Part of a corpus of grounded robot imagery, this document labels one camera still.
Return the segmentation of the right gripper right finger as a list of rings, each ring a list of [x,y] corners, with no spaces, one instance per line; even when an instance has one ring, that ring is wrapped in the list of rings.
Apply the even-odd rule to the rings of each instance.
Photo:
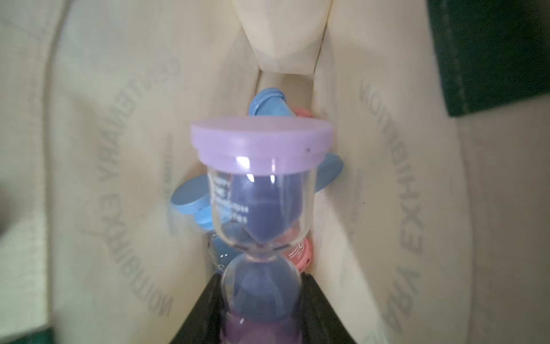
[[[302,342],[356,344],[311,274],[303,272],[299,311]]]

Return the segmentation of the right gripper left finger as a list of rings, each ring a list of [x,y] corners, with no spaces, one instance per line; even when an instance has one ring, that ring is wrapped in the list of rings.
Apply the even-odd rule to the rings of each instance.
[[[222,311],[221,276],[214,274],[171,343],[220,344]]]

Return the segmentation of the light blue hourglass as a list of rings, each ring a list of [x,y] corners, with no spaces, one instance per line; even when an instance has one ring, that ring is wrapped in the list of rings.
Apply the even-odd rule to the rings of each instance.
[[[206,174],[182,183],[173,192],[170,202],[179,213],[192,216],[203,231],[214,230],[209,178]]]

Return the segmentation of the cream canvas tote bag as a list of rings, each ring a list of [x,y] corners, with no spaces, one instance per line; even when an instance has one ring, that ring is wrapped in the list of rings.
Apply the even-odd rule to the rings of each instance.
[[[548,1],[3,1],[1,341],[171,343],[190,125],[334,128],[307,268],[356,343],[549,342]]]

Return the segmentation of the purple hourglass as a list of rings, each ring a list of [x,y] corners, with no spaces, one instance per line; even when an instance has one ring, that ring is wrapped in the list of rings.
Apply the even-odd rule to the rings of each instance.
[[[239,251],[221,278],[222,343],[300,343],[302,281],[285,255],[312,228],[317,168],[332,126],[295,116],[200,120],[213,225]]]

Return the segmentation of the blue hourglass back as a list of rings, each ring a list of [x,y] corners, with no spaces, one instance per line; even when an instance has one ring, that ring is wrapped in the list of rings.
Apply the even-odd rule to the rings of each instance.
[[[296,116],[288,106],[286,97],[276,87],[269,87],[257,93],[248,110],[249,116]]]

